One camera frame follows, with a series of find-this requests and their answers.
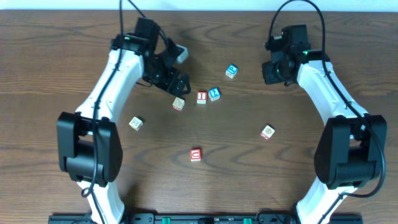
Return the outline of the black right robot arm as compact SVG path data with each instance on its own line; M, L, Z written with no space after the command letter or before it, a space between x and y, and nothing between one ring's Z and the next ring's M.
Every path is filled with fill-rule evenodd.
M311 48L305 25L283 28L265 48L271 52L271 61L262 64L265 83L298 84L325 125L314 155L316 179L284 223L362 223L361 215L334 212L346 197L384 175L386 120L355 102L327 54Z

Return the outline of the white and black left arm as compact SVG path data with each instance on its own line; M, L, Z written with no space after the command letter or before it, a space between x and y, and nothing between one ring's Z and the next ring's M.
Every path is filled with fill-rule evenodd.
M154 20L140 17L133 33L118 34L89 97L74 113L58 117L60 169L81 187L91 213L51 215L49 223L132 223L116 183L123 160L117 123L124 104L139 80L176 97L191 92L189 76L174 67L187 59L187 48L166 39L165 50L156 54L160 33Z

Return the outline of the blue number 2 block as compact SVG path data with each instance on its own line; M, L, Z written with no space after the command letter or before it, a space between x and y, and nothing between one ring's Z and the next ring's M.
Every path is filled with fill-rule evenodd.
M218 89L218 87L214 87L214 88L208 90L208 96L211 101L219 100L221 93L220 93L220 90Z

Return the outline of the plain picture block red side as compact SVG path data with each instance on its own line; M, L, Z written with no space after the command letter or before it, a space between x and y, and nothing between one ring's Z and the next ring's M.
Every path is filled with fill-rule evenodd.
M183 107L185 106L185 100L179 97L176 97L174 99L174 102L172 103L173 109L177 111L183 110Z

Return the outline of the red letter I block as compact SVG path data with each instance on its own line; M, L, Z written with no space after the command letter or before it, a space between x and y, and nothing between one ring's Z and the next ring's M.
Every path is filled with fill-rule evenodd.
M207 101L207 92L206 91L198 91L197 92L197 104L204 105Z

